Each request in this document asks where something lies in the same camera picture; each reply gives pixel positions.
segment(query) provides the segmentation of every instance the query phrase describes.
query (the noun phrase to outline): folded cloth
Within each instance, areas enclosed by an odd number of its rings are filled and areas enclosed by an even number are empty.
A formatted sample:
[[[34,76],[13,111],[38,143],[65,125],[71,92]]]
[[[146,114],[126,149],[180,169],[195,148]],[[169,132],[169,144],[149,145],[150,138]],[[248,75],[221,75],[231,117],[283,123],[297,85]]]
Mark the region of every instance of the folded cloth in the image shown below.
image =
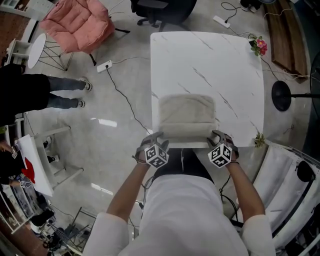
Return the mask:
[[[165,139],[206,138],[216,127],[215,103],[209,96],[178,94],[159,100],[159,130]]]

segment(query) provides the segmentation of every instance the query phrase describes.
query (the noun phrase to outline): red cloth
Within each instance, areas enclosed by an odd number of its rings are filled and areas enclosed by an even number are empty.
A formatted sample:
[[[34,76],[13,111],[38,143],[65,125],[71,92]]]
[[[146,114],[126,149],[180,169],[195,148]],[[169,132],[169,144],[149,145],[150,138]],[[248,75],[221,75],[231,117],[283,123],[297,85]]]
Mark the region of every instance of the red cloth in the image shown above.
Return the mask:
[[[34,167],[26,157],[24,159],[25,159],[26,169],[22,168],[22,173],[26,177],[28,177],[33,184],[36,184]]]

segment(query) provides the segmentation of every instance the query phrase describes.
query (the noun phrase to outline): wooden plank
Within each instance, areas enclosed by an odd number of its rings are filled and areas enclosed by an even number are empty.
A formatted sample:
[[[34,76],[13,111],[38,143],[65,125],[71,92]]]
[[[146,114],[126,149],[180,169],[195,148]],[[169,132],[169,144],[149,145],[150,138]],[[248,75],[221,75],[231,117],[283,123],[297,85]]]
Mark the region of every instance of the wooden plank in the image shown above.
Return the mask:
[[[264,4],[265,13],[280,14],[282,8],[278,1]],[[281,16],[266,15],[271,41],[271,60],[280,67],[292,72],[293,56],[288,27]]]
[[[278,2],[282,10],[291,8],[286,0],[278,0]],[[299,24],[293,10],[285,10],[282,16],[286,20],[292,45],[293,65],[291,71],[293,74],[306,76],[308,74],[307,59]]]

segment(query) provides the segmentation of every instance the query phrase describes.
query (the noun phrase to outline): pink cushion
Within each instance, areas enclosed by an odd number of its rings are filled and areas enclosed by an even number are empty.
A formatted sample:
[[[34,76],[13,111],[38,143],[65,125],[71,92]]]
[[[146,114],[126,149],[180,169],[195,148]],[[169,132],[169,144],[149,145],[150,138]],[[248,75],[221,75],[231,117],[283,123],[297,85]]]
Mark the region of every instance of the pink cushion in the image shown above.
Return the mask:
[[[108,10],[98,0],[60,0],[40,27],[66,53],[90,54],[115,31]]]

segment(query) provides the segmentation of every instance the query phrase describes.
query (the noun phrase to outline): power strip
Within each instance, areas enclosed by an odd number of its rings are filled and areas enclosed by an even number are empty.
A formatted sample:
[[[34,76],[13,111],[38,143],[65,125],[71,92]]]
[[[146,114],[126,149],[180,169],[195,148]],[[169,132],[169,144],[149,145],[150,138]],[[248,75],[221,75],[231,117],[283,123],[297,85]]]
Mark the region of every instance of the power strip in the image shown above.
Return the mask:
[[[106,71],[106,70],[107,70],[106,66],[108,66],[108,69],[110,69],[110,68],[112,67],[112,61],[109,60],[109,61],[107,61],[107,62],[105,62],[105,63],[97,66],[97,67],[96,67],[96,71],[97,71],[98,73],[101,73],[101,72],[103,72],[103,71]]]
[[[220,18],[219,16],[214,16],[213,17],[213,20],[215,21],[215,22],[218,22],[220,25],[222,25],[222,26],[224,26],[225,28],[230,28],[230,23],[229,22],[227,22],[227,23],[225,23],[225,20],[224,19],[222,19],[222,18]]]

